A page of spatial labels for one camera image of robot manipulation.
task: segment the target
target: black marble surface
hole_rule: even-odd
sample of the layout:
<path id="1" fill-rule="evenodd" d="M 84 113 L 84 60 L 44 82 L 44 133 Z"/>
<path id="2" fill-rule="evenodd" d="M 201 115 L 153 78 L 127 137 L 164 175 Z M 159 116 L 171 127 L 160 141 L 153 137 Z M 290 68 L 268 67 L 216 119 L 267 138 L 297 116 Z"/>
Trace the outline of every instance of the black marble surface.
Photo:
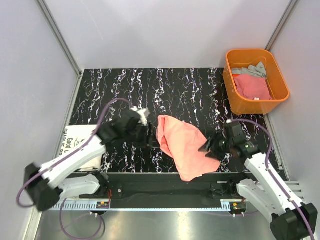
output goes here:
<path id="1" fill-rule="evenodd" d="M 70 125 L 95 125 L 104 106 L 114 98 L 128 99 L 138 108 L 148 108 L 148 120 L 158 125 L 159 115 L 173 116 L 193 124 L 207 137 L 220 129 L 228 119 L 245 118 L 266 126 L 263 115 L 237 116 L 230 110 L 223 80 L 223 68 L 160 69 L 86 69 Z M 124 102 L 114 103 L 107 116 L 121 115 L 128 108 Z M 268 137 L 252 124 L 242 124 L 247 138 L 255 138 L 267 148 Z M 270 162 L 279 170 L 275 154 Z M 102 170 L 109 173 L 176 173 L 172 158 L 160 149 L 135 148 L 125 143 L 103 156 Z M 243 172 L 246 169 L 228 154 L 218 172 Z"/>

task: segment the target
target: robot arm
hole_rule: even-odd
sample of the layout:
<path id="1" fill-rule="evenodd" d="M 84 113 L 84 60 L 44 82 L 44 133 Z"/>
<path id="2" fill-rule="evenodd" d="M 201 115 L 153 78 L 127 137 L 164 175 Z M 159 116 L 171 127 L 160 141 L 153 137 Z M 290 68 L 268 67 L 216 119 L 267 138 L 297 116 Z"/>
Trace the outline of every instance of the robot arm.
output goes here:
<path id="1" fill-rule="evenodd" d="M 114 147 L 118 142 L 146 146 L 151 134 L 151 126 L 147 121 L 149 114 L 148 109 L 132 108 L 125 111 L 121 118 L 101 126 L 85 147 L 82 148 L 84 144 L 82 143 L 69 151 L 69 155 L 77 152 L 56 167 L 51 168 L 55 163 L 65 158 L 65 155 L 46 162 L 40 167 L 34 163 L 27 166 L 24 173 L 24 183 L 36 174 L 49 169 L 26 188 L 36 208 L 39 211 L 46 211 L 58 203 L 60 199 L 80 195 L 105 196 L 108 191 L 107 175 L 94 172 L 83 177 L 68 177 L 85 163 L 105 154 L 109 147 Z"/>
<path id="2" fill-rule="evenodd" d="M 219 160 L 222 160 L 226 153 L 231 153 L 255 176 L 264 191 L 245 173 L 239 173 L 228 181 L 227 193 L 251 202 L 270 223 L 271 231 L 277 240 L 301 240 L 310 236 L 297 208 L 306 217 L 312 232 L 315 232 L 318 216 L 315 206 L 312 203 L 304 204 L 273 166 L 266 166 L 266 154 L 261 151 L 257 142 L 247 140 L 240 123 L 227 122 L 224 131 L 215 132 L 200 151 L 209 152 L 207 157 Z"/>

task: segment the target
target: orange basket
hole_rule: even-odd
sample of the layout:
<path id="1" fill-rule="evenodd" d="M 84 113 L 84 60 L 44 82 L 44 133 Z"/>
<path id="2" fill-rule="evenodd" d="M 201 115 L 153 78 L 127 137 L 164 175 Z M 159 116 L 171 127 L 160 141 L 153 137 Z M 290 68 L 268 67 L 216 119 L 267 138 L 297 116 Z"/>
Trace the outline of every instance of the orange basket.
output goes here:
<path id="1" fill-rule="evenodd" d="M 274 56 L 264 49 L 234 49 L 226 56 L 223 79 L 231 111 L 236 115 L 268 114 L 289 98 L 290 92 Z M 232 76 L 233 68 L 248 68 L 262 62 L 266 69 L 266 84 L 272 100 L 250 100 L 241 96 Z"/>

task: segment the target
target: pink cloth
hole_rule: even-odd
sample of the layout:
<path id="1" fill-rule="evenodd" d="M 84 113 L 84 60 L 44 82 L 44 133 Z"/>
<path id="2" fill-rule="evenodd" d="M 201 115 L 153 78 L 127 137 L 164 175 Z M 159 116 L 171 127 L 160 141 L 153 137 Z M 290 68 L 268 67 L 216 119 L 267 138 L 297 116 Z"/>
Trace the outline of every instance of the pink cloth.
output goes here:
<path id="1" fill-rule="evenodd" d="M 236 89 L 241 96 L 246 99 L 272 100 L 267 86 L 266 79 L 263 77 L 242 74 L 234 77 Z"/>
<path id="2" fill-rule="evenodd" d="M 195 126 L 172 116 L 159 116 L 156 136 L 161 150 L 174 159 L 181 180 L 189 182 L 218 170 L 218 160 L 198 151 L 207 139 Z"/>

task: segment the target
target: purple cable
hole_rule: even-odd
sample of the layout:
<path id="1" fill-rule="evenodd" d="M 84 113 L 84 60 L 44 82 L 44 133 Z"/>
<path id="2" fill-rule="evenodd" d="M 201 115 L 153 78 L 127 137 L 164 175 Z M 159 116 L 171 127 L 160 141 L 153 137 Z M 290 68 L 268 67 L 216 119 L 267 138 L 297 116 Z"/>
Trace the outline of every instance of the purple cable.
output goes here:
<path id="1" fill-rule="evenodd" d="M 103 123 L 104 117 L 107 113 L 107 111 L 109 110 L 109 107 L 111 106 L 111 104 L 117 102 L 117 101 L 123 101 L 128 103 L 131 106 L 131 103 L 124 99 L 124 98 L 115 98 L 113 100 L 111 100 L 110 102 L 108 102 L 108 104 L 104 107 L 102 114 L 100 116 L 100 118 L 98 119 L 98 123 L 97 126 L 95 128 L 95 130 L 93 131 L 92 135 L 90 136 L 90 138 L 79 148 L 77 148 L 75 151 L 69 153 L 68 155 L 66 155 L 65 157 L 63 157 L 61 160 L 57 161 L 55 164 L 53 164 L 50 168 L 47 168 L 45 170 L 43 170 L 42 172 L 37 173 L 35 176 L 33 176 L 32 178 L 30 178 L 23 186 L 22 188 L 19 190 L 17 196 L 16 196 L 16 203 L 18 204 L 18 206 L 20 206 L 21 208 L 30 208 L 33 207 L 34 205 L 25 205 L 23 203 L 20 202 L 20 197 L 22 192 L 26 189 L 26 187 L 28 187 L 34 180 L 36 180 L 37 178 L 41 177 L 43 174 L 45 174 L 46 172 L 48 172 L 49 170 L 55 168 L 56 166 L 58 166 L 60 163 L 64 162 L 65 160 L 67 160 L 68 158 L 72 157 L 73 155 L 75 155 L 76 153 L 78 153 L 79 151 L 81 151 L 81 149 L 83 149 L 85 146 L 87 146 L 90 141 L 92 140 L 92 138 L 96 135 L 96 133 L 98 132 L 98 129 L 100 128 L 100 126 Z"/>
<path id="2" fill-rule="evenodd" d="M 259 123 L 252 121 L 252 120 L 248 120 L 248 119 L 232 119 L 231 122 L 243 122 L 243 123 L 250 123 L 250 124 L 254 124 L 256 126 L 258 126 L 259 128 L 261 128 L 269 137 L 269 149 L 268 152 L 266 153 L 265 156 L 265 161 L 264 164 L 266 166 L 266 169 L 269 169 L 269 156 L 272 150 L 272 146 L 273 146 L 273 142 L 270 136 L 270 133 L 268 132 L 268 130 L 266 128 L 264 128 L 262 125 L 260 125 Z M 286 191 L 286 189 L 281 185 L 281 183 L 278 181 L 278 179 L 276 178 L 276 176 L 271 172 L 271 170 L 268 170 L 269 174 L 271 175 L 271 177 L 273 178 L 273 180 L 275 181 L 275 183 L 279 186 L 279 188 L 282 190 L 282 192 L 284 193 L 284 195 L 288 198 L 288 200 L 291 198 L 290 194 Z M 294 207 L 296 208 L 296 210 L 298 211 L 298 213 L 301 215 L 304 224 L 306 225 L 306 228 L 308 229 L 308 232 L 310 234 L 310 238 L 311 240 L 315 240 L 315 236 L 314 233 L 312 232 L 311 226 L 306 218 L 306 216 L 304 215 L 304 213 L 301 211 L 301 209 L 299 208 L 298 204 L 295 201 L 291 201 L 292 204 L 294 205 Z"/>
<path id="3" fill-rule="evenodd" d="M 98 123 L 97 123 L 97 126 L 95 128 L 95 130 L 93 131 L 93 133 L 91 134 L 91 136 L 89 137 L 89 139 L 79 148 L 77 148 L 75 151 L 69 153 L 68 155 L 66 155 L 65 157 L 63 157 L 61 160 L 57 161 L 55 164 L 53 164 L 50 168 L 47 168 L 45 170 L 43 170 L 42 172 L 39 172 L 38 174 L 36 174 L 35 176 L 33 176 L 32 178 L 30 178 L 23 186 L 22 188 L 19 190 L 17 196 L 16 196 L 16 203 L 18 204 L 18 206 L 20 206 L 21 208 L 30 208 L 30 207 L 33 207 L 34 205 L 25 205 L 23 203 L 20 202 L 20 197 L 21 197 L 21 194 L 22 192 L 26 189 L 26 187 L 28 187 L 35 179 L 41 177 L 44 173 L 48 172 L 50 169 L 53 169 L 55 168 L 57 165 L 59 165 L 60 163 L 64 162 L 65 160 L 67 160 L 68 158 L 72 157 L 73 155 L 75 155 L 76 153 L 78 153 L 79 151 L 81 151 L 81 149 L 83 149 L 85 146 L 87 146 L 90 141 L 93 139 L 93 137 L 97 134 L 99 128 L 101 127 L 102 123 L 103 123 L 103 120 L 105 118 L 105 115 L 107 113 L 107 111 L 109 110 L 109 107 L 111 106 L 111 104 L 117 102 L 117 101 L 123 101 L 123 102 L 126 102 L 130 105 L 131 107 L 131 103 L 124 99 L 124 98 L 115 98 L 113 100 L 111 100 L 110 102 L 107 103 L 107 105 L 104 107 L 103 111 L 102 111 L 102 114 L 101 116 L 99 117 L 98 119 Z M 102 224 L 104 222 L 103 218 L 99 216 L 100 218 L 100 226 L 98 228 L 98 230 L 96 231 L 95 234 L 93 234 L 93 236 L 89 237 L 89 238 L 77 238 L 77 237 L 73 237 L 71 236 L 69 233 L 67 233 L 66 229 L 64 228 L 64 225 L 62 223 L 62 210 L 63 210 L 63 206 L 66 202 L 66 199 L 63 201 L 62 205 L 61 205 L 61 208 L 60 208 L 60 211 L 59 211 L 59 221 L 60 221 L 60 226 L 61 226 L 61 230 L 63 231 L 63 233 L 68 236 L 69 238 L 71 239 L 74 239 L 74 240 L 91 240 L 92 238 L 94 238 L 95 236 L 98 235 L 101 227 L 102 227 Z"/>
<path id="4" fill-rule="evenodd" d="M 103 224 L 103 218 L 102 216 L 100 216 L 99 214 L 97 216 L 99 216 L 100 218 L 100 225 L 97 229 L 97 231 L 91 236 L 91 237 L 87 237 L 87 238 L 78 238 L 78 237 L 74 237 L 74 236 L 71 236 L 67 231 L 66 231 L 66 228 L 64 227 L 63 223 L 62 223 L 62 210 L 64 208 L 64 205 L 65 205 L 65 202 L 66 202 L 67 199 L 63 200 L 63 203 L 61 204 L 61 207 L 60 207 L 60 210 L 59 210 L 59 222 L 60 222 L 60 227 L 61 227 L 61 230 L 62 232 L 69 238 L 71 239 L 74 239 L 74 240 L 91 240 L 93 239 L 95 236 L 98 235 L 98 233 L 100 232 L 100 229 L 102 227 L 102 224 Z"/>

